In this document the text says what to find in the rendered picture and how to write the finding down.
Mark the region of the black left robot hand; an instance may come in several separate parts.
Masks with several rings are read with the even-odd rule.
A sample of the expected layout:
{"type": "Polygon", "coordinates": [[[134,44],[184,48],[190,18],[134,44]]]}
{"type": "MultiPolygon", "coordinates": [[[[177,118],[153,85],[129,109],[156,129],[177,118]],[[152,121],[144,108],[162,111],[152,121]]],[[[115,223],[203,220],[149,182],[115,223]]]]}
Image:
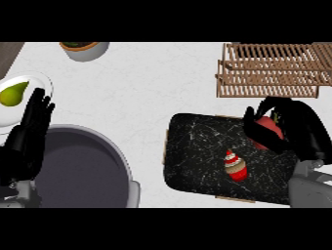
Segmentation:
{"type": "Polygon", "coordinates": [[[0,146],[0,186],[32,180],[40,172],[44,137],[54,103],[41,88],[35,88],[26,104],[20,124],[0,146]]]}

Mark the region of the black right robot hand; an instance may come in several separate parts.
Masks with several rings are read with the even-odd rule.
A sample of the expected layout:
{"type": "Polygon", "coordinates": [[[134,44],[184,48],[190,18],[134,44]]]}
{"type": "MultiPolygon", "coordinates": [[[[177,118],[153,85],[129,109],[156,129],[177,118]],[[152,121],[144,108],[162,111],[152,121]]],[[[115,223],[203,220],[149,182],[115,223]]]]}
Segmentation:
{"type": "Polygon", "coordinates": [[[242,121],[246,137],[277,154],[292,150],[300,161],[321,160],[326,165],[332,164],[332,140],[327,130],[314,110],[302,101],[267,97],[259,102],[258,109],[250,106],[246,108],[242,121]],[[278,113],[283,138],[258,124],[258,119],[270,109],[278,113]]]}

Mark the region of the red bell pepper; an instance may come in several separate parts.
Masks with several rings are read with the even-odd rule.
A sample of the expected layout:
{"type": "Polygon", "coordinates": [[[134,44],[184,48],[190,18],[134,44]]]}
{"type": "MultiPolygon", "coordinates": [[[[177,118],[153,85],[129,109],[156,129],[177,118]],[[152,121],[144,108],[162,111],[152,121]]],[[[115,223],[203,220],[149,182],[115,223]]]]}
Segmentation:
{"type": "MultiPolygon", "coordinates": [[[[255,122],[261,126],[264,126],[268,130],[271,130],[277,134],[280,139],[284,138],[281,129],[277,126],[274,120],[268,116],[262,116],[255,122]]],[[[253,142],[253,146],[255,146],[256,149],[268,150],[268,148],[262,144],[256,143],[255,141],[252,141],[252,142],[253,142]]]]}

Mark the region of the wooden tiered shelf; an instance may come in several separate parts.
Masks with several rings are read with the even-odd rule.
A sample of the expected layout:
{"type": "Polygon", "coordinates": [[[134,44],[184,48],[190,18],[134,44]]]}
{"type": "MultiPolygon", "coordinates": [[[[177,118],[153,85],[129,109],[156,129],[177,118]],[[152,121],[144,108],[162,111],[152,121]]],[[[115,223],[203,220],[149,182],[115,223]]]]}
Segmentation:
{"type": "Polygon", "coordinates": [[[332,87],[332,43],[225,43],[215,78],[218,98],[317,98],[332,87]]]}

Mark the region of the black marble tray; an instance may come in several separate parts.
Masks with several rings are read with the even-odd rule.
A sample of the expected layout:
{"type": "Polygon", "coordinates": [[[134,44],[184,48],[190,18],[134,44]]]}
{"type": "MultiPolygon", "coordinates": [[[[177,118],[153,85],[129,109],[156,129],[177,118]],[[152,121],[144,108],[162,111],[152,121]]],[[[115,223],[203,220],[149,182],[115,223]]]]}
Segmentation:
{"type": "Polygon", "coordinates": [[[287,205],[289,179],[298,157],[258,149],[242,130],[242,120],[178,113],[171,117],[165,141],[165,184],[169,188],[287,205]],[[225,172],[228,152],[246,163],[246,179],[225,172]]]}

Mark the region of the white plate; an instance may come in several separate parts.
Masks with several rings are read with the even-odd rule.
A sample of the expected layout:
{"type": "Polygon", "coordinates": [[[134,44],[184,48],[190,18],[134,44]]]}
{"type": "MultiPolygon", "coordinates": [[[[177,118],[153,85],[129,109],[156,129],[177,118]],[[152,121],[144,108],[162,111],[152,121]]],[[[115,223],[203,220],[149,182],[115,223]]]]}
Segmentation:
{"type": "Polygon", "coordinates": [[[25,71],[10,76],[6,76],[0,80],[0,92],[10,86],[28,82],[28,87],[22,94],[22,101],[15,106],[4,106],[0,104],[0,135],[6,134],[12,127],[20,122],[26,103],[32,95],[34,89],[41,88],[44,94],[51,96],[53,85],[48,77],[38,71],[25,71]]]}

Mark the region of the green pear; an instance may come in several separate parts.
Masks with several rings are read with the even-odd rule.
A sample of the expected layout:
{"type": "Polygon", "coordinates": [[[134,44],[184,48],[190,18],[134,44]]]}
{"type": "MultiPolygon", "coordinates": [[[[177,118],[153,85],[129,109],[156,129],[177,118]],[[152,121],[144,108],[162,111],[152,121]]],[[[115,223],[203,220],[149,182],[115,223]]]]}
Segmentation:
{"type": "Polygon", "coordinates": [[[0,92],[0,104],[3,106],[15,106],[20,103],[23,98],[23,92],[29,86],[29,82],[20,82],[13,86],[7,87],[0,92]]]}

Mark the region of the large grey pot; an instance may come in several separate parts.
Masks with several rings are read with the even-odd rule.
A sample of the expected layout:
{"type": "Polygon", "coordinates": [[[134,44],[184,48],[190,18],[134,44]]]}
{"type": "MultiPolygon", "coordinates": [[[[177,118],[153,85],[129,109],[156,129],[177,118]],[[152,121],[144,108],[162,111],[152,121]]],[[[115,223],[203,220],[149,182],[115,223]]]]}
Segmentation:
{"type": "Polygon", "coordinates": [[[140,184],[124,154],[96,130],[51,125],[34,179],[41,208],[137,208],[140,184]]]}

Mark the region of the red cupcake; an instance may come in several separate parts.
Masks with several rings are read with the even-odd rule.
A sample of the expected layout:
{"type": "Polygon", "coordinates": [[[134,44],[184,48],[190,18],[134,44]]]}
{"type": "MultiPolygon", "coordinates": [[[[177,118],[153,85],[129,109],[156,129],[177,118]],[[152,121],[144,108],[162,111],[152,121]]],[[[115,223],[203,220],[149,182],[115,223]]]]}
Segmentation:
{"type": "Polygon", "coordinates": [[[234,182],[246,179],[246,163],[237,154],[228,149],[224,159],[225,172],[234,182]]]}

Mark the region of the white plant pot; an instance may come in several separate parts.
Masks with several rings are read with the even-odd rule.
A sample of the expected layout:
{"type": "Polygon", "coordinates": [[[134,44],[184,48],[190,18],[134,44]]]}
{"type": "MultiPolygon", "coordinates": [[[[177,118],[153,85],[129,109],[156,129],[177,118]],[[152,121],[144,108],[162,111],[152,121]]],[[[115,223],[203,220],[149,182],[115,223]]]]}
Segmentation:
{"type": "Polygon", "coordinates": [[[107,42],[91,42],[84,47],[68,47],[63,43],[59,43],[68,57],[75,62],[90,62],[96,60],[106,52],[107,42]]]}

